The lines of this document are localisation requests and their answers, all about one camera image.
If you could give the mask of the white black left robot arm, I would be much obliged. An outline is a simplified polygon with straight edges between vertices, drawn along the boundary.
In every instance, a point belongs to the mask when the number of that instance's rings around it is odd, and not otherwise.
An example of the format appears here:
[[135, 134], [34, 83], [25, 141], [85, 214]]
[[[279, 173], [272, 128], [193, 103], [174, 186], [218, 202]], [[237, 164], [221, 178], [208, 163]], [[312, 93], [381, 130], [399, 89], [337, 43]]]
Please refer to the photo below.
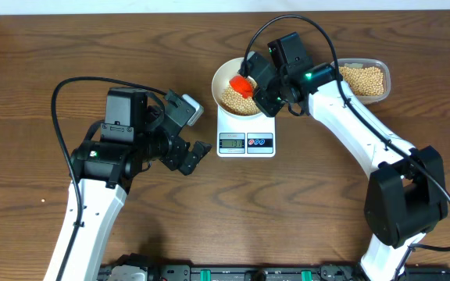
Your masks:
[[71, 183], [66, 215], [46, 280], [94, 280], [109, 234], [134, 177], [159, 160], [169, 170], [194, 172], [211, 144], [180, 137], [203, 107], [189, 95], [112, 87], [105, 118], [93, 123], [69, 155]]

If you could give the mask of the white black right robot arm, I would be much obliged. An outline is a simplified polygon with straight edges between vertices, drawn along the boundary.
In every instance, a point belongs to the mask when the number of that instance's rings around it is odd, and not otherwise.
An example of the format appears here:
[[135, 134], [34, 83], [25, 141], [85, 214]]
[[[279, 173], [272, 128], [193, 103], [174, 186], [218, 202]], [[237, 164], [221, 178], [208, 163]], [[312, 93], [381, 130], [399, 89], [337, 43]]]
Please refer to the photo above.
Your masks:
[[296, 33], [268, 47], [271, 60], [247, 50], [240, 68], [257, 83], [255, 103], [269, 117], [284, 105], [300, 105], [350, 151], [369, 180], [364, 215], [373, 235], [359, 263], [361, 275], [403, 277], [410, 254], [448, 214], [440, 154], [389, 130], [352, 93], [338, 63], [315, 66]]

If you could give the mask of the red plastic measuring scoop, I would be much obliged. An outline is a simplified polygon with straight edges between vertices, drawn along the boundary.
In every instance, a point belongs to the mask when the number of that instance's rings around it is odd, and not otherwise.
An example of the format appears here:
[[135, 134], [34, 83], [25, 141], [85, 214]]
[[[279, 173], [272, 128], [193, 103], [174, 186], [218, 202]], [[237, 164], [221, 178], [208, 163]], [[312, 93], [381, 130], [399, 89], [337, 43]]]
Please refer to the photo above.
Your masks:
[[237, 75], [232, 77], [229, 80], [229, 85], [232, 89], [238, 92], [243, 98], [252, 98], [253, 97], [253, 86], [249, 83], [249, 81], [241, 75]]

